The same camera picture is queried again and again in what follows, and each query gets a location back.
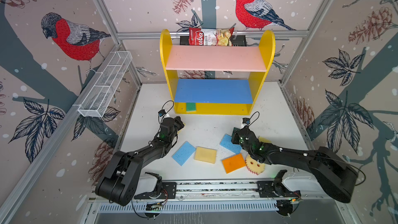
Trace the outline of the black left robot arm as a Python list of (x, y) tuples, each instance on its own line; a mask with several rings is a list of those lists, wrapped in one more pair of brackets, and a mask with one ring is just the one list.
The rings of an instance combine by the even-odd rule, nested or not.
[(146, 147), (131, 152), (115, 152), (96, 185), (95, 194), (121, 206), (130, 203), (136, 193), (142, 168), (165, 157), (182, 128), (184, 124), (179, 116), (164, 118), (160, 130)]

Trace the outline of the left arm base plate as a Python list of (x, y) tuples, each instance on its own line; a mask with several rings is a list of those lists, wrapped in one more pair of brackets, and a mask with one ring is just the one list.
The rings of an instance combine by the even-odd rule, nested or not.
[(134, 200), (166, 200), (175, 199), (177, 190), (176, 182), (163, 182), (155, 186), (152, 192), (144, 192), (134, 196)]

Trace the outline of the light green sponge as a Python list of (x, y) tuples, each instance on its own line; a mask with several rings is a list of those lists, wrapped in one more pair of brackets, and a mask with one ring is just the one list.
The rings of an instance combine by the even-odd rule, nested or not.
[(186, 103), (186, 112), (194, 113), (197, 110), (197, 106), (195, 103)]

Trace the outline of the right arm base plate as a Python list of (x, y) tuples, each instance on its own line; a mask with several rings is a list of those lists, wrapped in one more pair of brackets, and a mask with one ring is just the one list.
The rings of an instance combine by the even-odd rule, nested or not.
[(273, 181), (258, 181), (258, 189), (260, 198), (297, 198), (301, 197), (300, 191), (290, 191), (282, 183)]

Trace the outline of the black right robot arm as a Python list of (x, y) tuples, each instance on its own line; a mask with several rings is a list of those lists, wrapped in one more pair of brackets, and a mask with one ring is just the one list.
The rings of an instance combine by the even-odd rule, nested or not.
[(231, 142), (240, 145), (259, 163), (288, 166), (313, 174), (329, 197), (350, 203), (358, 172), (327, 147), (321, 146), (317, 150), (282, 148), (260, 142), (249, 126), (234, 128)]

